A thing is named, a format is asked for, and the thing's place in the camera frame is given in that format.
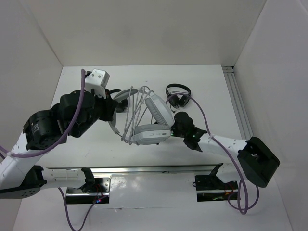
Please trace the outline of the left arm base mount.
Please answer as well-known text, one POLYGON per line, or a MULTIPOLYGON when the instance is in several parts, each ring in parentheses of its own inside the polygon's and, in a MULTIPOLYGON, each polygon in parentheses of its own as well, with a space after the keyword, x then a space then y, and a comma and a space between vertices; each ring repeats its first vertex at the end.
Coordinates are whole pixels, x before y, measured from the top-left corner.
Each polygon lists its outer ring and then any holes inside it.
POLYGON ((68 205, 108 204, 110 201, 111 176, 95 177, 95 184, 86 192, 67 188, 65 201, 68 205))

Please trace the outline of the white grey headphones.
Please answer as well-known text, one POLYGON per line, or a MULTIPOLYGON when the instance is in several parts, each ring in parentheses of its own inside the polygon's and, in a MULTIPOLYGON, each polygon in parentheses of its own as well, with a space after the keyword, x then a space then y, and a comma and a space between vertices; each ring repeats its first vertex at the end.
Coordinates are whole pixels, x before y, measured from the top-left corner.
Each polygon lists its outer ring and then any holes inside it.
POLYGON ((159 144, 171 137, 175 121, 165 101, 148 86, 130 87, 113 96, 118 103, 128 99, 124 128, 116 128, 116 113, 109 122, 112 131, 129 145, 159 144))

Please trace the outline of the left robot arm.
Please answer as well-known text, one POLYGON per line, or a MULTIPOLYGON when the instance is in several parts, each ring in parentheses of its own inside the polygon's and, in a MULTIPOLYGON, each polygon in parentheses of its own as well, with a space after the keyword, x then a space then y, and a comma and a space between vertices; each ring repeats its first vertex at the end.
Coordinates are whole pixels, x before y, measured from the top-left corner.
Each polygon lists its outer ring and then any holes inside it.
POLYGON ((96 121, 111 122, 118 103, 80 91, 65 94, 51 109, 34 113, 11 151, 0 164, 0 197, 24 199, 48 188, 75 188, 90 192, 95 178, 90 168, 50 169, 37 165, 43 155, 67 137, 81 137, 96 121))

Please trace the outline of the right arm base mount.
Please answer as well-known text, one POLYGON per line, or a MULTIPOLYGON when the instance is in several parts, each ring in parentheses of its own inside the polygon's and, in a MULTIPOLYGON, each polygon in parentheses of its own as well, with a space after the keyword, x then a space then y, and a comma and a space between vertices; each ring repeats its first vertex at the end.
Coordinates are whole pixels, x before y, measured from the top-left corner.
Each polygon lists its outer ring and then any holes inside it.
POLYGON ((237 200, 238 183, 222 182, 216 176, 196 175, 192 186, 196 188, 197 202, 237 200))

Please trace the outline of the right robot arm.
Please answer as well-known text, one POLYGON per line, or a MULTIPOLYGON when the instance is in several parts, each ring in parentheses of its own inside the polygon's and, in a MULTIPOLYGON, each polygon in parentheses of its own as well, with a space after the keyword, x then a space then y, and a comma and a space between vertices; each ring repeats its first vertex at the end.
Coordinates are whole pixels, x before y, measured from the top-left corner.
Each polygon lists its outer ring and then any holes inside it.
POLYGON ((184 138, 191 150, 229 157, 232 166, 218 164, 211 173, 210 183, 216 189, 231 181, 249 180, 265 188, 280 165, 279 159, 258 137, 237 140, 209 134, 196 127, 186 112, 175 114, 171 127, 174 137, 184 138))

